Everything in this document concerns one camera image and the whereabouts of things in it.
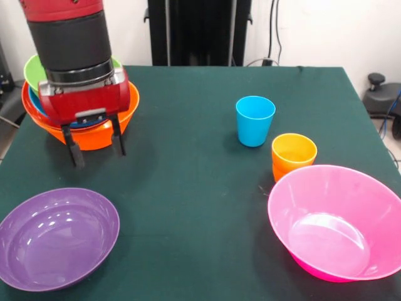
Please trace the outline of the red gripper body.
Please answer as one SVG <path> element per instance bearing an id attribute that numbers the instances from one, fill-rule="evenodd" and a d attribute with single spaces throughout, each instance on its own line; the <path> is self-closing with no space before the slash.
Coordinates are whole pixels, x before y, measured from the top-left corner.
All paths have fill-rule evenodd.
<path id="1" fill-rule="evenodd" d="M 116 115 L 130 106 L 130 84 L 123 67 L 114 69 L 107 79 L 90 85 L 60 87 L 41 81 L 38 95 L 45 114 L 58 125 L 96 114 Z"/>

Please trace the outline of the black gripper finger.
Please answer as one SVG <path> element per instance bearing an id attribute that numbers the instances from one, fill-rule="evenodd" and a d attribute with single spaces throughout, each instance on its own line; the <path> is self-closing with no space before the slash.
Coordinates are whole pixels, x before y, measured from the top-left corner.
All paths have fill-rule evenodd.
<path id="1" fill-rule="evenodd" d="M 63 133 L 63 137 L 66 142 L 66 146 L 68 148 L 68 152 L 70 154 L 71 160 L 73 162 L 73 165 L 77 168 L 84 168 L 85 166 L 85 161 L 83 158 L 83 154 L 80 150 L 79 145 L 73 140 L 70 126 L 69 125 L 62 125 L 61 126 L 61 131 Z"/>
<path id="2" fill-rule="evenodd" d="M 111 115 L 109 117 L 111 123 L 112 123 L 112 129 L 113 129 L 113 134 L 112 134 L 112 146 L 115 149 L 115 152 L 119 156 L 125 156 L 126 151 L 125 151 L 125 146 L 122 140 L 122 132 L 120 128 L 120 123 L 118 119 L 118 115 Z"/>

